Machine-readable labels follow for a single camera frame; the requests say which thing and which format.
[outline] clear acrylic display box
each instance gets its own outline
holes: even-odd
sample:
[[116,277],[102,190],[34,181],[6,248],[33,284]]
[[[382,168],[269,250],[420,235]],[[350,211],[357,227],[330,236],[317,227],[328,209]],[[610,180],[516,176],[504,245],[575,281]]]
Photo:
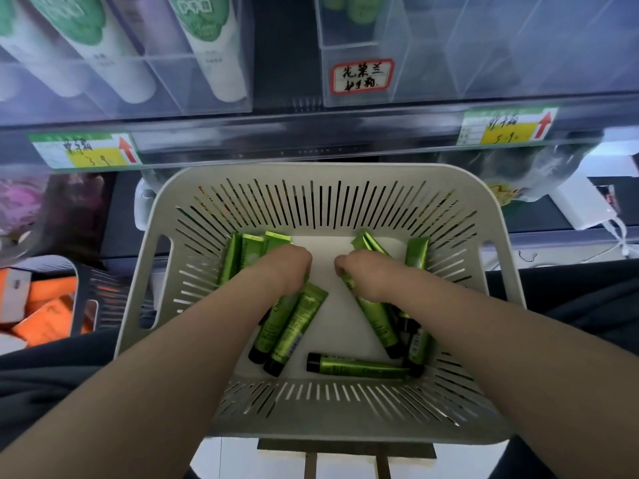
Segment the clear acrylic display box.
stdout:
[[[9,1],[10,8],[0,4],[14,17],[10,28],[0,26],[0,126],[252,110],[251,0],[221,0],[226,23],[206,26],[221,26],[204,33],[211,43],[187,35],[172,3],[187,22],[194,10],[206,19],[219,3],[92,0],[89,8],[101,8],[102,37],[88,44],[64,25],[59,31],[37,3]],[[187,28],[202,33],[193,23]],[[42,45],[45,51],[35,48]]]
[[[360,25],[353,5],[377,15]],[[324,104],[636,90],[638,9],[639,0],[316,0]],[[393,60],[385,89],[334,90],[334,67],[376,57]]]

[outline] hand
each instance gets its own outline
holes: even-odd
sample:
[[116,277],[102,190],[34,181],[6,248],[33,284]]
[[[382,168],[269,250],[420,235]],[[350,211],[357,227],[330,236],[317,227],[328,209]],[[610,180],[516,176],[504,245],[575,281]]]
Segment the hand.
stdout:
[[355,293],[368,301],[388,303],[391,301],[390,283],[404,264],[381,252],[354,250],[335,259],[335,272],[342,276],[347,272],[355,280]]
[[277,296],[290,296],[304,286],[304,276],[311,272],[313,256],[304,247],[286,244],[260,257],[249,269],[264,273]]

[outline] white plastic basket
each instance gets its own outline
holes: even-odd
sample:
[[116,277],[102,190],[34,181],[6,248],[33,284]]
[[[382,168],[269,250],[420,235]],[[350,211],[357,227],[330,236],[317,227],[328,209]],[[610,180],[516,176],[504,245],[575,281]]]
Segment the white plastic basket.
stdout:
[[248,360],[252,340],[247,344],[212,434],[467,444],[506,439],[511,434],[506,421],[445,350],[437,349],[427,372],[411,381],[306,372],[311,351],[389,362],[333,270],[333,258],[352,250],[350,241],[361,228],[401,260],[410,238],[429,236],[428,270],[481,292],[487,287],[479,250],[490,241],[508,300],[524,305],[499,205],[464,170],[362,163],[189,168],[167,182],[155,200],[116,353],[151,332],[140,329],[137,316],[160,235],[172,247],[158,326],[215,289],[231,233],[273,230],[311,251],[310,281],[330,294],[280,378]]

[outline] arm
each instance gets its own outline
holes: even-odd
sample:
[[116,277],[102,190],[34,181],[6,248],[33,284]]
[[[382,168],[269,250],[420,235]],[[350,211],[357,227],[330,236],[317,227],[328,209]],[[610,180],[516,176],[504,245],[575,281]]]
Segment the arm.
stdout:
[[310,263],[274,249],[140,341],[4,450],[3,476],[182,477],[258,321]]
[[399,307],[455,355],[557,476],[639,470],[639,358],[378,252],[340,256],[335,267],[362,297]]

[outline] handwritten label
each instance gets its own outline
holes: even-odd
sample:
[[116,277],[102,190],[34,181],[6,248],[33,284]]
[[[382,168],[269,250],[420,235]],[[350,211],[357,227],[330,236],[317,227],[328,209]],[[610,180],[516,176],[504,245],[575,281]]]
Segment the handwritten label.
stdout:
[[464,114],[457,145],[522,144],[543,140],[558,107],[471,110]]
[[384,90],[390,85],[395,62],[392,59],[338,64],[330,74],[330,89],[333,94],[352,94],[367,90]]
[[128,133],[47,133],[29,140],[53,169],[122,168],[142,164]]

